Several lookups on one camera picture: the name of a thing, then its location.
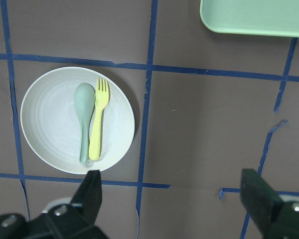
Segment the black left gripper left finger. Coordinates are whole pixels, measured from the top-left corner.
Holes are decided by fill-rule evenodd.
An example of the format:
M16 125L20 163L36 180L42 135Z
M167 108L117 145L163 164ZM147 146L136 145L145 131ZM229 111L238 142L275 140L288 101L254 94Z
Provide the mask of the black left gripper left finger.
M94 224L102 204L102 180L99 170L90 170L72 197L75 207L89 224Z

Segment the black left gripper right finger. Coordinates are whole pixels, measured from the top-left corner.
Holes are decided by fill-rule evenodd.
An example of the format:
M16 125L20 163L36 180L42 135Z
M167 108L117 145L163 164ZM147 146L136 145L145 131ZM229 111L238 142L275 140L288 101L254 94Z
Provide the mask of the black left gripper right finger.
M284 205L282 198L254 169L242 169L240 200L261 234L269 231Z

